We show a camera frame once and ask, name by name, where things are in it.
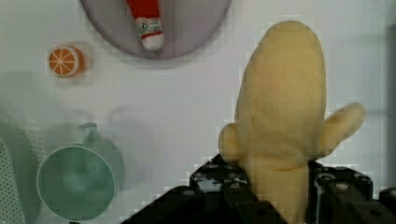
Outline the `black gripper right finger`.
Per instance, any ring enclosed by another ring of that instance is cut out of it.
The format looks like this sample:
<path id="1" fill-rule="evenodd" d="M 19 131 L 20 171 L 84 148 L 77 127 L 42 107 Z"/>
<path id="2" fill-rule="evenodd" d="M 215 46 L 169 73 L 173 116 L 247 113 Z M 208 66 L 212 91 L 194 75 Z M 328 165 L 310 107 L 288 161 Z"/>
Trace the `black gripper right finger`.
<path id="1" fill-rule="evenodd" d="M 353 169 L 310 161 L 307 224 L 396 224 L 395 188 L 374 198 L 373 180 Z"/>

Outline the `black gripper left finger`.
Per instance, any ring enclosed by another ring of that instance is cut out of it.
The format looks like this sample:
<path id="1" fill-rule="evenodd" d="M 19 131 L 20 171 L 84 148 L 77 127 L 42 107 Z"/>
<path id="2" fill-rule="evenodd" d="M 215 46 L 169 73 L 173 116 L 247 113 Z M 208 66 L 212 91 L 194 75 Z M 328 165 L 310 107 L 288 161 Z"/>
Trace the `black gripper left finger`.
<path id="1" fill-rule="evenodd" d="M 190 195 L 214 193 L 229 197 L 246 192 L 248 187 L 249 180 L 245 171 L 238 165 L 226 162 L 220 154 L 190 176 Z"/>

